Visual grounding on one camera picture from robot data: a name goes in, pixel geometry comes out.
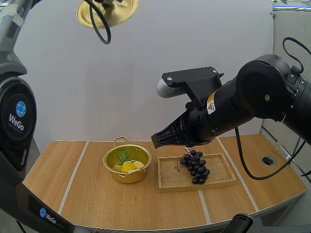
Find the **bunch of grapes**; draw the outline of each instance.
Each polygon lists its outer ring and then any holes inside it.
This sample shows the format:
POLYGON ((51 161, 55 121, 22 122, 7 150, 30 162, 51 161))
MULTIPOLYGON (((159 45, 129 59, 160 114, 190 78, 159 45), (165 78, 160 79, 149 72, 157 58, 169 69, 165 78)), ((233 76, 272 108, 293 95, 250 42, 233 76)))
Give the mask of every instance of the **bunch of grapes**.
POLYGON ((203 184, 207 179, 210 170, 205 167, 206 161, 201 160, 203 153, 196 150, 192 150, 190 154, 185 154, 179 161, 180 164, 185 165, 194 178, 192 179, 193 184, 203 184))

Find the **toy pineapple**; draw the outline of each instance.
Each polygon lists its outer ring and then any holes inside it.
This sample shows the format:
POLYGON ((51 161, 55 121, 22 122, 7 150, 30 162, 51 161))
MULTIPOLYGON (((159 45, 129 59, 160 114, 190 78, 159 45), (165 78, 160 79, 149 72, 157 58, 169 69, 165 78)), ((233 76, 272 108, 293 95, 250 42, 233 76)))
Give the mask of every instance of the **toy pineapple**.
POLYGON ((127 159, 128 151, 129 151, 129 147, 125 148, 124 153, 120 153, 120 152, 116 151, 117 158, 120 161, 117 165, 122 165, 121 171, 123 171, 123 172, 128 172, 130 170, 137 169, 135 164, 133 164, 133 162, 136 161, 136 160, 133 160, 134 154, 132 154, 132 156, 129 159, 127 159))

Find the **pineapple leaves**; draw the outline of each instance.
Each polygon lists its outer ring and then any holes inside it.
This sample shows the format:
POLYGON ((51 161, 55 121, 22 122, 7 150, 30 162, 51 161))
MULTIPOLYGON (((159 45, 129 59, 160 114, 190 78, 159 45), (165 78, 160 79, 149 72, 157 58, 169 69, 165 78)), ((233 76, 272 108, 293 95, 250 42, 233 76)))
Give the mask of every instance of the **pineapple leaves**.
POLYGON ((124 162, 126 162, 126 161, 131 161, 131 160, 134 158, 134 155, 132 155, 130 159, 127 158, 127 154, 128 154, 128 152, 129 152, 129 150, 130 150, 130 147, 126 147, 125 150, 124 150, 124 153, 121 153, 121 152, 119 152, 119 151, 116 151, 116 153, 117 153, 117 158, 119 159, 119 161, 120 161, 121 163, 124 163, 124 162))
POLYGON ((123 159, 120 158, 120 156, 117 155, 118 160, 123 164, 123 159))
POLYGON ((129 150, 130 150, 130 147, 126 147, 126 148, 125 148, 125 151, 124 151, 124 159, 125 159, 125 160, 128 160, 128 159, 127 159, 127 153, 128 153, 129 150))

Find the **pot handle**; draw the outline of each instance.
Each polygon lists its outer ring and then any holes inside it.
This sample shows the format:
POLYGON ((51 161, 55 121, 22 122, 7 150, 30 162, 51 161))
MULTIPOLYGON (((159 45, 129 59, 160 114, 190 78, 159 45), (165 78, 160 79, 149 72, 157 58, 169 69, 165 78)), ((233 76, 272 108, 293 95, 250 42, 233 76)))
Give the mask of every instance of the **pot handle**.
POLYGON ((119 174, 119 176, 122 176, 123 178, 126 178, 126 177, 128 177, 129 175, 131 175, 131 174, 133 174, 133 173, 135 173, 135 172, 139 172, 139 171, 144 171, 144 169, 142 169, 142 168, 137 168, 137 169, 135 169, 135 170, 130 170, 130 171, 128 171, 125 175, 119 174))
POLYGON ((115 140, 113 140, 113 147, 116 146, 117 140, 122 139, 122 138, 125 140, 126 144, 128 144, 128 141, 127 141, 126 137, 120 136, 120 137, 116 137, 115 140))

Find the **yellow label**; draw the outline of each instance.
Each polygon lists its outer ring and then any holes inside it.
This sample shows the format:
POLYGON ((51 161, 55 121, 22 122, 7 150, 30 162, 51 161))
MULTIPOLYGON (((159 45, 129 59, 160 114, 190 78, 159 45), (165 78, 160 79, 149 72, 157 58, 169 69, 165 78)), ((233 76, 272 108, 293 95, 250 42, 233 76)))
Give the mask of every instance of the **yellow label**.
POLYGON ((212 114, 216 110, 215 102, 214 102, 215 92, 212 93, 207 100, 207 112, 208 112, 208 114, 212 114))
POLYGON ((215 92, 216 92, 216 91, 214 91, 214 92, 209 96, 207 102, 211 102, 211 101, 214 99, 215 92))

